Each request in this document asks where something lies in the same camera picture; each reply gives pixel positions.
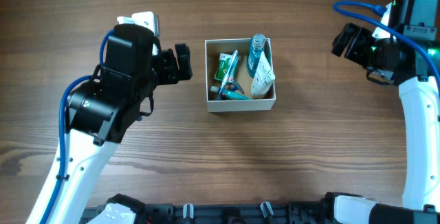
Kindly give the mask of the blue disposable razor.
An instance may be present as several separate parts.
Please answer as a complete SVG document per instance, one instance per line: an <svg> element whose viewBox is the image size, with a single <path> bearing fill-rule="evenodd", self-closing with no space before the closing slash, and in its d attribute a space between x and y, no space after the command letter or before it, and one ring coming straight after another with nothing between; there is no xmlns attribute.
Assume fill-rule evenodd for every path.
<svg viewBox="0 0 440 224"><path fill-rule="evenodd" d="M231 91L239 91L239 93L244 94L243 88L240 86L240 84L237 81L234 81L232 83L232 86L231 86L230 90Z"/></svg>

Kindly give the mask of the white lotion tube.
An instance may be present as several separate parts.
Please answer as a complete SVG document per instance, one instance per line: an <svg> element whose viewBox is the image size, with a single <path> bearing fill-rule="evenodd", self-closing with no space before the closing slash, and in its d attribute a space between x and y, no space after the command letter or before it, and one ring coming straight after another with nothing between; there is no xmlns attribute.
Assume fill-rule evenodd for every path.
<svg viewBox="0 0 440 224"><path fill-rule="evenodd" d="M252 81L251 94L256 99L264 98L276 77L265 52L261 53L258 66Z"/></svg>

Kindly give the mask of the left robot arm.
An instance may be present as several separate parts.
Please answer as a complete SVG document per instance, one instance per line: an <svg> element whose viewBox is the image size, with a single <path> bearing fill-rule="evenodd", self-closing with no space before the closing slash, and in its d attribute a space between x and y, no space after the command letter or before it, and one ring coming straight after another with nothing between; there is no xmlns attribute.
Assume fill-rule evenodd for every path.
<svg viewBox="0 0 440 224"><path fill-rule="evenodd" d="M119 24L103 38L91 75L64 91L58 112L58 148L28 223L77 223L99 176L127 129L150 111L159 85L190 80L185 43L162 49L147 27Z"/></svg>

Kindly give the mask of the red green toothpaste tube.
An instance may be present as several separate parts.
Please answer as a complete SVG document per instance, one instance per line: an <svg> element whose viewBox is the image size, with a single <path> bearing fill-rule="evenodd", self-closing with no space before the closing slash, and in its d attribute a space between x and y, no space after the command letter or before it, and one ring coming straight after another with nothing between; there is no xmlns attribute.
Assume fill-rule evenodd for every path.
<svg viewBox="0 0 440 224"><path fill-rule="evenodd" d="M217 94L221 98L229 99L229 100L249 100L249 97L245 95L241 95L240 93L236 93L234 91L230 91L227 89L223 89L220 91L220 88L216 86L211 86L210 91Z"/></svg>

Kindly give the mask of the green white soap box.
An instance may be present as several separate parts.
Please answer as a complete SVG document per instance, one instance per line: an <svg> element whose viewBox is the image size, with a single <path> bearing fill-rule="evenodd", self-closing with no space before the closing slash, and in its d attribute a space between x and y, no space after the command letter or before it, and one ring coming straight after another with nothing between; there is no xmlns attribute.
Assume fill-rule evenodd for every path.
<svg viewBox="0 0 440 224"><path fill-rule="evenodd" d="M226 75L226 73L228 72L228 70L230 69L230 66L232 64L232 59L233 56L238 56L236 54L224 54L221 53L219 55L219 66L218 69L214 75L214 79L216 81L222 81L224 76ZM237 57L234 65L232 66L232 68L230 69L230 73L229 73L229 78L228 78L228 83L232 83L235 79L235 69L237 68L237 64L238 64L239 58Z"/></svg>

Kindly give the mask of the blue Listerine mouthwash bottle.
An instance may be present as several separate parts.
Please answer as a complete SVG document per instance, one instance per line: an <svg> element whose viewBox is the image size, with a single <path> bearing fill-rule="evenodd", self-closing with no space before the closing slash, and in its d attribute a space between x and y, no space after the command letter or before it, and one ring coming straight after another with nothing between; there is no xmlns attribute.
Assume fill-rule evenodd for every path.
<svg viewBox="0 0 440 224"><path fill-rule="evenodd" d="M251 78L255 76L261 54L265 48L265 35L255 34L250 41L248 57L246 61L247 72Z"/></svg>

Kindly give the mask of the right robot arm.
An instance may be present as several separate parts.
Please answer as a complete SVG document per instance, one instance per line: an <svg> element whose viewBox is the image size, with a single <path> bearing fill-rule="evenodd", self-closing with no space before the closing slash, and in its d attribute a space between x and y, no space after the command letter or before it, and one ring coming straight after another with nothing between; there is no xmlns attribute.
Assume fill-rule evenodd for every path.
<svg viewBox="0 0 440 224"><path fill-rule="evenodd" d="M439 71L438 43L376 38L372 31L347 23L332 43L332 54L366 70L367 80L395 85L406 126L406 181L402 205L362 197L333 198L333 220L340 223L439 222Z"/></svg>

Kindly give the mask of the blue white toothbrush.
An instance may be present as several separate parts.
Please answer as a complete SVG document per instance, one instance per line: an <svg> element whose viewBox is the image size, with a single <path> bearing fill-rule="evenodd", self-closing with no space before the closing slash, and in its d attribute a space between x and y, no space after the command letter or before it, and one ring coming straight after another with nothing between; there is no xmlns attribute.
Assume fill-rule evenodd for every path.
<svg viewBox="0 0 440 224"><path fill-rule="evenodd" d="M235 50L232 54L236 54L236 55L238 55L238 51ZM232 66L234 65L234 62L235 62L235 60L237 59L237 57L236 57L236 56L233 56L232 64L231 64L231 66L230 66L230 69L231 69ZM228 78L229 78L230 69L228 70L228 72L227 72L226 75L224 76L223 80L221 81L221 86L219 87L219 88L220 88L220 91L222 91L223 89L227 89L227 90L230 90L230 89L231 89L232 83L228 83ZM220 100L220 99L222 99L222 98L216 94L216 100Z"/></svg>

